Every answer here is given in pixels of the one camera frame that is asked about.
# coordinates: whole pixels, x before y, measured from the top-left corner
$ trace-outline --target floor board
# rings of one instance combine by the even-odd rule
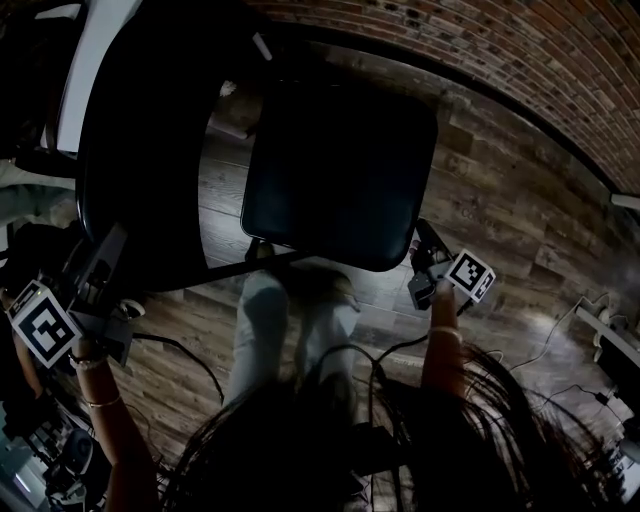
[[[467,341],[501,351],[503,364],[511,367],[541,353],[553,326],[582,295],[595,300],[608,293],[612,311],[637,324],[640,229],[608,204],[608,192],[586,168],[517,116],[459,86],[353,51],[318,47],[318,52],[360,78],[384,79],[391,89],[438,105],[440,137],[420,214],[452,251],[468,248],[497,274],[485,300],[460,318]],[[242,87],[235,94],[240,96]],[[223,99],[225,112],[233,111],[234,95]],[[255,103],[251,113],[259,114]],[[243,122],[251,125],[249,114]],[[207,133],[199,205],[210,266],[242,261],[249,246],[239,216],[253,140]],[[428,330],[429,314],[414,310],[407,291],[412,275],[408,259],[383,273],[319,258],[305,262],[311,263],[340,270],[353,282],[362,304],[354,342],[380,353]],[[184,343],[226,387],[243,279],[149,297],[147,315],[137,328]],[[296,322],[287,341],[288,362]],[[553,332],[545,357],[516,375],[545,395],[571,384],[606,393],[611,382],[592,361],[592,337],[570,316]],[[419,346],[396,354],[386,363],[389,373],[415,382],[423,353]],[[356,374],[366,377],[363,362]],[[125,400],[149,419],[151,440],[170,463],[188,437],[219,410],[206,374],[170,347],[136,342],[127,368],[117,369],[116,375]],[[614,435],[617,420],[590,395],[573,389],[556,400],[607,439]],[[623,417],[629,414],[615,399],[612,407]],[[142,418],[136,420],[146,428]]]

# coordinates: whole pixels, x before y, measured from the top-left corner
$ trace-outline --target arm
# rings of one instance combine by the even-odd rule
[[[90,358],[91,343],[82,340],[73,353]],[[120,391],[105,361],[91,370],[78,369],[84,399],[93,404],[91,422],[100,446],[112,465],[107,510],[139,512],[159,510],[156,471],[151,454],[120,397]]]
[[[458,329],[453,285],[438,283],[431,310],[431,328]],[[464,397],[462,345],[452,333],[432,332],[422,367],[422,385]]]
[[[29,387],[33,389],[37,400],[42,396],[44,388],[40,383],[38,373],[36,372],[36,367],[33,364],[33,360],[31,359],[29,348],[24,344],[24,341],[22,341],[15,332],[13,333],[13,343],[16,347],[16,354],[18,355],[18,361],[20,361],[20,366],[22,367],[24,378],[27,381],[27,384],[29,384]]]

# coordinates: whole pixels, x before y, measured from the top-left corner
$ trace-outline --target leg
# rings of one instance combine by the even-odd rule
[[[238,304],[234,363],[224,405],[277,379],[288,306],[287,292],[269,272],[261,270],[247,278]]]
[[[305,311],[298,343],[296,363],[298,371],[306,375],[331,347],[349,343],[360,316],[360,308],[353,298],[349,280],[339,275],[333,278],[332,290]],[[351,381],[355,361],[353,350],[341,350],[327,356],[320,372],[320,380],[341,374]]]

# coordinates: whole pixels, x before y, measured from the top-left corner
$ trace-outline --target brick wall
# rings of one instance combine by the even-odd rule
[[[484,80],[640,194],[640,16],[628,0],[248,0],[277,21],[387,41]]]

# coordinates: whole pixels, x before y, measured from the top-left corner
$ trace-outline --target bracelet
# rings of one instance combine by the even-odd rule
[[[74,357],[69,357],[69,364],[72,368],[76,370],[88,371],[93,370],[100,366],[107,360],[107,356],[102,356],[100,359],[86,360],[86,359],[76,359]]]
[[[107,402],[107,403],[104,403],[104,404],[96,404],[96,403],[93,403],[93,402],[87,402],[87,405],[89,407],[91,407],[92,409],[100,409],[101,407],[109,407],[110,405],[116,404],[120,400],[122,400],[122,396],[118,395],[118,398],[116,398],[115,400],[111,400],[111,402]]]
[[[434,332],[446,332],[447,334],[451,334],[452,336],[458,338],[458,341],[462,343],[462,334],[460,334],[460,331],[458,329],[454,329],[453,327],[438,326],[429,329],[430,334]]]

